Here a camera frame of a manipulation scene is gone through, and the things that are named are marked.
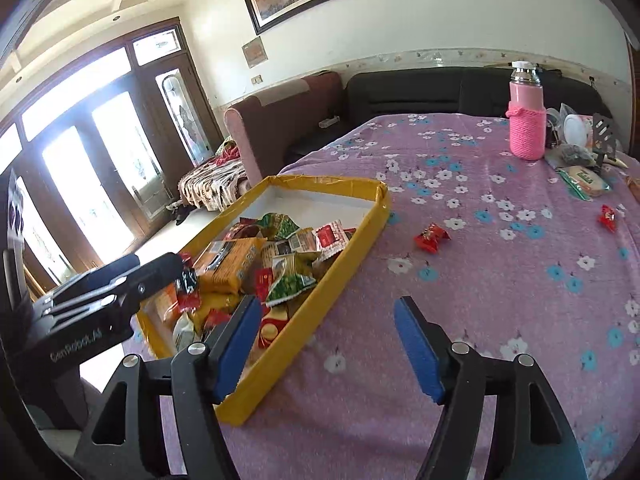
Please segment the orange cracker pack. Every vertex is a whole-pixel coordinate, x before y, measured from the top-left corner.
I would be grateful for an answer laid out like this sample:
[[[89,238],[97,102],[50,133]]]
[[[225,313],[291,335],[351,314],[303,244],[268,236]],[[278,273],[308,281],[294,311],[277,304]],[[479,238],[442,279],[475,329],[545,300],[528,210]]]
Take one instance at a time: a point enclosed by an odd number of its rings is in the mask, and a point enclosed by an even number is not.
[[[178,306],[176,288],[174,284],[168,285],[154,297],[152,310],[168,330],[173,330],[181,312]]]

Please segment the plain cracker pack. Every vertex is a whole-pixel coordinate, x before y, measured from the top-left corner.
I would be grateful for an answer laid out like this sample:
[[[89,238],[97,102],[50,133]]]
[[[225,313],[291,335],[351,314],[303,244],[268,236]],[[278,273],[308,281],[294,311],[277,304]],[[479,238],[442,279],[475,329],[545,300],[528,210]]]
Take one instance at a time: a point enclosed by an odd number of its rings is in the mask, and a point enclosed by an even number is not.
[[[198,342],[198,333],[188,312],[183,312],[179,316],[172,331],[172,340],[177,352],[188,348],[194,342]]]

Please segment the yellow snack bag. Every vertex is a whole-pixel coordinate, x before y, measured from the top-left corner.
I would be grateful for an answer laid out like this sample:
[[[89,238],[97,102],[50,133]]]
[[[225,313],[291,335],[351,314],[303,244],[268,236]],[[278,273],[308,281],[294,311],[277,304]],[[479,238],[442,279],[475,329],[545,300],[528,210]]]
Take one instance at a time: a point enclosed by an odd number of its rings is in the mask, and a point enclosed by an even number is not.
[[[238,294],[264,244],[260,237],[213,240],[194,262],[198,287],[202,292]]]

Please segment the red dark candy pack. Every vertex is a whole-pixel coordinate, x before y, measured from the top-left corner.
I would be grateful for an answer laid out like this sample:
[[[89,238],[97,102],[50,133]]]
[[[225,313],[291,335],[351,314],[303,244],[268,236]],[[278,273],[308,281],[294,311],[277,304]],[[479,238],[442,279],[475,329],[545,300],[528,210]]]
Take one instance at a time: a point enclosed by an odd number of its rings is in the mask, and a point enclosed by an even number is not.
[[[241,238],[261,237],[262,229],[257,219],[241,217],[224,233],[223,240],[240,240]]]

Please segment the red dark candy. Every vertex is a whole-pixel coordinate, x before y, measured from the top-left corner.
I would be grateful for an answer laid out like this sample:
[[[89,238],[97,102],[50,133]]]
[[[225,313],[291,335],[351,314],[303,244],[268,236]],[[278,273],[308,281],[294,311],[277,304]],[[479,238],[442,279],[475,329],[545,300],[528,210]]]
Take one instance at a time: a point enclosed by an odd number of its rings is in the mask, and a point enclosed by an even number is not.
[[[267,301],[273,283],[273,270],[271,268],[261,268],[255,272],[254,278],[254,294],[264,304]]]

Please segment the dark red Golden wafer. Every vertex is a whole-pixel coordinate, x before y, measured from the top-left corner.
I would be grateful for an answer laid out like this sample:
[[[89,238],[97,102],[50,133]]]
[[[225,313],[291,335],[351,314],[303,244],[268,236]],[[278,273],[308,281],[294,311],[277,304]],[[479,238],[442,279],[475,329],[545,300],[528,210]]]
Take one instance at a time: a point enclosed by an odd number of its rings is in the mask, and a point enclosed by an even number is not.
[[[284,304],[269,308],[260,321],[257,334],[258,348],[262,350],[269,348],[288,325],[289,320],[288,307]]]

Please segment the small green yellow pack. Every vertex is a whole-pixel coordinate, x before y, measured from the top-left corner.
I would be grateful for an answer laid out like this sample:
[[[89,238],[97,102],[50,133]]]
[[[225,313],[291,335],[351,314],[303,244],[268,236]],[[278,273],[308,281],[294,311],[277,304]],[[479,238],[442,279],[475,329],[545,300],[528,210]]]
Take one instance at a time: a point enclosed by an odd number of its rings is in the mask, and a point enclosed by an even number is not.
[[[271,266],[273,283],[265,305],[268,308],[283,304],[314,288],[318,281],[314,277],[314,261],[303,254],[277,257]]]

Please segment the white red sachet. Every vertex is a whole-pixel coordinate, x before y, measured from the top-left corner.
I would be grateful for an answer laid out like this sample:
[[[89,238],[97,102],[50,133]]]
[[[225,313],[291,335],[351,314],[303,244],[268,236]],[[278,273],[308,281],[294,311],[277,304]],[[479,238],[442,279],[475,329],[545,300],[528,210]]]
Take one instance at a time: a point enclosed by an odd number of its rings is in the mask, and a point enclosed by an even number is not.
[[[348,237],[340,220],[334,220],[314,229],[317,262],[323,262],[338,255],[348,244]]]

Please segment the small red candy packet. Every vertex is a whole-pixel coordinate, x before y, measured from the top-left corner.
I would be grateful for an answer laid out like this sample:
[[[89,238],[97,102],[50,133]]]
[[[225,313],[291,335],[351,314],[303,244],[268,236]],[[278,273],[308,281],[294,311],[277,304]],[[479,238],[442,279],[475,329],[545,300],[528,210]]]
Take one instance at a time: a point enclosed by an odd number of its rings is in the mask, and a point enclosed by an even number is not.
[[[440,243],[449,239],[449,233],[436,223],[431,223],[420,234],[413,237],[416,247],[429,254],[437,254]]]

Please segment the red twisted candy pack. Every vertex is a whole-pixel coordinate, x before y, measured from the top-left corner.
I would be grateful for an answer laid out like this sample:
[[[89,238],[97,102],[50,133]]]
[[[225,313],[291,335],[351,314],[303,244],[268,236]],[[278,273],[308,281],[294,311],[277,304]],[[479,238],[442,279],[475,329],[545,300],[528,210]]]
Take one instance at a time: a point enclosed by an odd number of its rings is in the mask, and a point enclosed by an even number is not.
[[[193,313],[201,307],[198,276],[193,266],[193,259],[187,252],[180,254],[182,270],[175,281],[177,307],[180,314]]]

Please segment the green peas snack pack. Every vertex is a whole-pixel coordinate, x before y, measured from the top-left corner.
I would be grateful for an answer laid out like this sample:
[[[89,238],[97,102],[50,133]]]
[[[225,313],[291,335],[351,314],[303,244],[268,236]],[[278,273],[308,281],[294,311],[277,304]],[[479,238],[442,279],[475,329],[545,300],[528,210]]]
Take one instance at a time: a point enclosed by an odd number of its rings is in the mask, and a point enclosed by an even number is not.
[[[268,212],[256,221],[262,236],[270,242],[286,240],[300,229],[300,226],[288,215],[280,212]]]

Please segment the yellow cardboard tray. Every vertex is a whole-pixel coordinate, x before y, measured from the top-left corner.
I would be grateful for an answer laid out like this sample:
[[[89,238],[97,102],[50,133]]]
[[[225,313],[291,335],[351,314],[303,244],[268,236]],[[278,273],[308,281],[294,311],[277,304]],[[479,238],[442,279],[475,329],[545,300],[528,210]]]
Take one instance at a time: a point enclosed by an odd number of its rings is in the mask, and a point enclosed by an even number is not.
[[[390,215],[390,188],[366,178],[268,177],[196,234],[182,254],[196,297],[180,306],[168,285],[137,319],[151,352],[171,358],[258,301],[240,383],[215,402],[221,422],[241,426],[292,364],[373,246]]]

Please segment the dark seed bag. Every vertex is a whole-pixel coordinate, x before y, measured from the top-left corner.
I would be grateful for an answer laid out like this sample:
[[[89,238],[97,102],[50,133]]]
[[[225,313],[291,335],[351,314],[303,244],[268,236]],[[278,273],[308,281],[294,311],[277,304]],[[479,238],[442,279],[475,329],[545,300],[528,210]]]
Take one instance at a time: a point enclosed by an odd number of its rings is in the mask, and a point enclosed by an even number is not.
[[[547,148],[544,160],[553,169],[582,166],[592,168],[597,166],[593,154],[582,146],[573,144],[559,144],[554,148]]]

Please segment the pink knit-sleeved bottle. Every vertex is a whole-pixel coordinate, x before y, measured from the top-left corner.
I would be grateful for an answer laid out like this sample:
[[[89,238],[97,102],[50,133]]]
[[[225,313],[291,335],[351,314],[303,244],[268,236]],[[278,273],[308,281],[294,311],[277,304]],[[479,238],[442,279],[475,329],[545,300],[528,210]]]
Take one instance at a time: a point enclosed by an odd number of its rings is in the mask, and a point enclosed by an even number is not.
[[[513,61],[511,67],[510,101],[506,109],[510,150],[516,157],[534,162],[544,157],[546,144],[544,88],[535,64]]]

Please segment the white plastic cup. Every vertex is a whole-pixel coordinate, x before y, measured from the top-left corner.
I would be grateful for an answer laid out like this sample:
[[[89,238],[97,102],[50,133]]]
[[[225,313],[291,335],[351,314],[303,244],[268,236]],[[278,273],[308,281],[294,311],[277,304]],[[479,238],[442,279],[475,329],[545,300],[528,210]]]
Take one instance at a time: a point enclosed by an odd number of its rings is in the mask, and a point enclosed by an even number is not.
[[[563,139],[566,144],[591,148],[593,137],[591,116],[568,114],[563,124]]]

